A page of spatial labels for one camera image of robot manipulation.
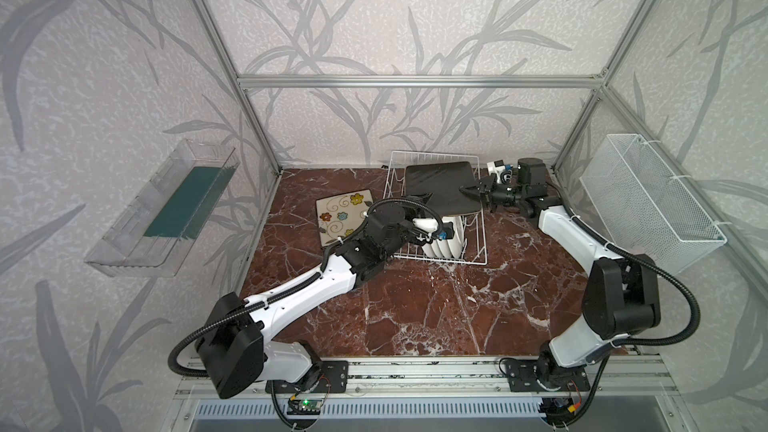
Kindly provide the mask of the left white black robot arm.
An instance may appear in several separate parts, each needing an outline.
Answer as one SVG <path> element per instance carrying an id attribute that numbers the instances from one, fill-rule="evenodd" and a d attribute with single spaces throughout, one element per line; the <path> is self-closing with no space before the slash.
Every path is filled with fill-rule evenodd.
<path id="1" fill-rule="evenodd" d="M 266 292 L 241 299 L 221 297 L 206 324 L 169 356 L 168 365 L 184 376 L 211 381 L 221 399 L 230 399 L 257 382 L 272 389 L 283 382 L 299 391 L 320 381 L 322 361 L 304 342 L 276 337 L 320 305 L 374 278 L 407 244 L 422 246 L 452 237 L 454 228 L 413 197 L 374 202 L 363 222 L 323 251 L 319 265 Z"/>

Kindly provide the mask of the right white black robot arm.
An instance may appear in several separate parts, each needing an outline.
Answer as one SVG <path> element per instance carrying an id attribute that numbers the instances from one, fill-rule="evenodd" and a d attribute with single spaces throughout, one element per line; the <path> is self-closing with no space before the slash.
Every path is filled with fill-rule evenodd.
<path id="1" fill-rule="evenodd" d="M 511 169 L 492 162 L 489 175 L 460 188 L 490 210 L 515 207 L 568 252 L 587 274 L 581 316 L 565 332 L 542 345 L 534 362 L 518 361 L 511 375 L 528 368 L 543 390 L 558 391 L 585 368 L 610 355 L 621 339 L 659 325 L 657 275 L 649 267 L 608 248 L 608 240 L 585 225 L 551 191 L 543 161 L 524 158 Z"/>

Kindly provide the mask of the floral square plate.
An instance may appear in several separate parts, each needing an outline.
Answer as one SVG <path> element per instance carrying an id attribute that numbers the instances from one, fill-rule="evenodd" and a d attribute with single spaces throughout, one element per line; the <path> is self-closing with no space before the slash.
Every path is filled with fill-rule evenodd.
<path id="1" fill-rule="evenodd" d="M 337 237 L 335 240 L 328 241 L 327 243 L 323 244 L 324 248 L 331 247 L 331 246 L 339 246 L 343 245 L 345 240 L 342 237 Z"/>
<path id="2" fill-rule="evenodd" d="M 321 246 L 337 237 L 345 238 L 352 234 L 363 223 L 373 201 L 368 189 L 317 200 L 316 217 Z"/>

